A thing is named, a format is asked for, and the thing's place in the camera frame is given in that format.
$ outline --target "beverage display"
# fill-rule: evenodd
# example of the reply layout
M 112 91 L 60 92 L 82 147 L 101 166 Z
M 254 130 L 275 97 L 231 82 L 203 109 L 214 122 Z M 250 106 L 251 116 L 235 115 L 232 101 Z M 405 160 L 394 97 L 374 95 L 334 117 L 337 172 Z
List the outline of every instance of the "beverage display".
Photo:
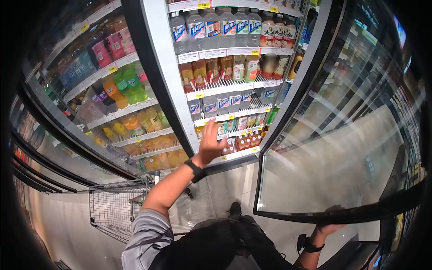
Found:
M 186 18 L 186 24 L 188 34 L 192 36 L 192 39 L 190 40 L 190 50 L 203 50 L 206 29 L 204 27 L 203 18 L 198 14 L 198 10 L 190 11 L 190 15 Z
M 249 34 L 249 17 L 245 14 L 245 8 L 237 8 L 235 25 L 235 46 L 246 47 Z
M 249 35 L 247 46 L 258 47 L 260 45 L 261 36 L 261 24 L 262 19 L 258 15 L 258 9 L 251 9 L 251 13 L 248 14 L 249 18 Z

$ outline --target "black watch strap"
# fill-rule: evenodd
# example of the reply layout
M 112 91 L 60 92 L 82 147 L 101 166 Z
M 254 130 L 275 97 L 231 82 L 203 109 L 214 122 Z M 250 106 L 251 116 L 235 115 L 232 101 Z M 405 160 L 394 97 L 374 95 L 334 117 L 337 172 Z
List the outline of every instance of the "black watch strap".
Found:
M 192 183 L 196 183 L 199 180 L 203 179 L 204 177 L 207 176 L 207 173 L 202 170 L 200 167 L 196 166 L 192 160 L 188 159 L 184 162 L 186 165 L 188 165 L 192 171 L 194 171 L 194 175 L 195 177 L 192 179 Z

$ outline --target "open glass door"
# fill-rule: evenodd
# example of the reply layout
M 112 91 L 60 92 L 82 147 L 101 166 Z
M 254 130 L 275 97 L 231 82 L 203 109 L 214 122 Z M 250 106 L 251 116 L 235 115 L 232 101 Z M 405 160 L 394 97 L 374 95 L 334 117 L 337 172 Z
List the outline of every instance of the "open glass door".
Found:
M 305 52 L 291 87 L 298 90 L 261 151 L 256 215 L 357 223 L 418 203 L 425 90 L 407 35 L 384 4 L 320 8 L 336 11 L 339 19 L 320 30 L 333 30 L 319 41 L 330 45 Z

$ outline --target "sleeve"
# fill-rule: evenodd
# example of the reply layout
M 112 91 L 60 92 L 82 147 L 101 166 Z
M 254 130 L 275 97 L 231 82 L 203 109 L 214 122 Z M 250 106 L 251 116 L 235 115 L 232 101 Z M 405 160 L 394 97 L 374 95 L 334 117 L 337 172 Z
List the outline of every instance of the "sleeve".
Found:
M 132 225 L 132 237 L 121 255 L 124 270 L 147 270 L 163 247 L 174 241 L 169 221 L 159 212 L 144 209 Z

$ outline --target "juice bottle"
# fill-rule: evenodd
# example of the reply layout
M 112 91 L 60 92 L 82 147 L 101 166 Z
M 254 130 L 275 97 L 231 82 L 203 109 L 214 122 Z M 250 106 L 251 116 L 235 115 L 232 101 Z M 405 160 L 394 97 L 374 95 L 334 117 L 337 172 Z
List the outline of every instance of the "juice bottle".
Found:
M 142 135 L 144 134 L 143 127 L 137 120 L 135 114 L 128 114 L 121 118 L 121 122 L 129 130 L 132 135 Z
M 168 135 L 159 136 L 160 142 L 164 148 L 172 147 L 172 140 Z
M 138 79 L 137 74 L 135 73 L 135 68 L 130 65 L 124 72 L 123 76 L 125 81 L 127 82 L 127 86 L 130 88 L 130 91 L 135 95 L 135 98 L 138 102 L 142 102 L 147 99 L 146 91 L 141 87 L 140 80 Z
M 183 90 L 185 93 L 190 93 L 195 90 L 194 72 L 192 71 L 191 63 L 184 63 L 178 66 L 181 79 L 183 81 Z
M 137 113 L 137 119 L 141 123 L 141 125 L 146 129 L 147 132 L 155 131 L 155 128 L 152 125 L 150 119 L 148 118 L 145 110 L 141 110 Z
M 206 61 L 204 59 L 192 62 L 192 70 L 194 71 L 195 86 L 197 89 L 204 89 L 207 87 L 207 71 Z
M 159 119 L 158 113 L 156 112 L 156 109 L 151 107 L 147 110 L 147 116 L 150 119 L 150 122 L 155 130 L 161 130 L 162 129 L 162 122 Z
M 105 92 L 108 94 L 110 98 L 112 98 L 115 101 L 115 104 L 119 109 L 123 109 L 127 106 L 127 100 L 120 93 L 117 86 L 115 86 L 114 83 L 114 76 L 108 75 L 105 78 L 102 79 L 102 84 L 104 86 Z
M 167 153 L 169 167 L 174 168 L 178 165 L 178 152 L 177 151 L 169 151 Z

